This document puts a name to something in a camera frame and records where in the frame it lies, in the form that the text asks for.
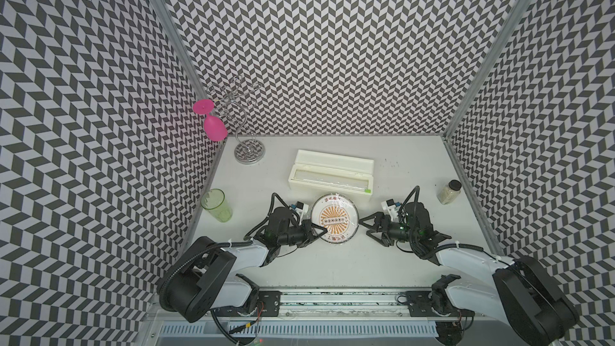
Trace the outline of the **cream plastic wrap dispenser box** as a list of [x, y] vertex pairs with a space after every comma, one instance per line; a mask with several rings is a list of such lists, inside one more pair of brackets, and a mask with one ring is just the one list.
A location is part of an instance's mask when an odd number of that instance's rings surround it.
[[375, 161], [323, 152], [298, 150], [288, 176], [291, 189], [336, 192], [370, 200]]

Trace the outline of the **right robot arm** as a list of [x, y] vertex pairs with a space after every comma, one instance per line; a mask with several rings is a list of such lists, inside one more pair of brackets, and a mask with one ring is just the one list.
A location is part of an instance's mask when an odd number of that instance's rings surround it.
[[509, 325], [528, 345], [550, 345], [578, 324], [580, 314], [557, 281], [531, 256], [489, 253], [438, 232], [421, 202], [387, 203], [359, 220], [367, 235], [388, 248], [408, 244], [408, 253], [452, 269], [427, 295], [438, 317], [482, 314]]

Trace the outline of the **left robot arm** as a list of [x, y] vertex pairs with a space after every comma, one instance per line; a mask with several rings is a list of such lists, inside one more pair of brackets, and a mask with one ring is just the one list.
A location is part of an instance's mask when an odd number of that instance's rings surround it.
[[326, 227], [302, 219], [296, 209], [281, 206], [269, 211], [243, 241], [215, 242], [202, 236], [158, 282], [160, 306], [190, 323], [217, 309], [251, 315], [259, 286], [243, 270], [267, 266], [284, 246], [304, 248], [327, 233]]

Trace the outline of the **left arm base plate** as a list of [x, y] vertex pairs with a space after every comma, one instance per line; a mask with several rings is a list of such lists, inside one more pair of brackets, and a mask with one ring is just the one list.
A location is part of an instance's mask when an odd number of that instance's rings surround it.
[[256, 298], [250, 298], [243, 307], [222, 307], [215, 309], [219, 317], [278, 317], [282, 291], [260, 291]]

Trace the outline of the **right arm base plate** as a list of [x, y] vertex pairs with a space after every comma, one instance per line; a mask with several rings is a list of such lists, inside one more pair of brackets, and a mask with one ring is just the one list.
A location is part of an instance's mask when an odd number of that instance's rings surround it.
[[439, 295], [432, 297], [432, 291], [411, 290], [398, 297], [398, 302], [406, 306], [410, 317], [464, 319], [475, 317], [476, 313], [468, 309], [457, 309], [447, 298]]

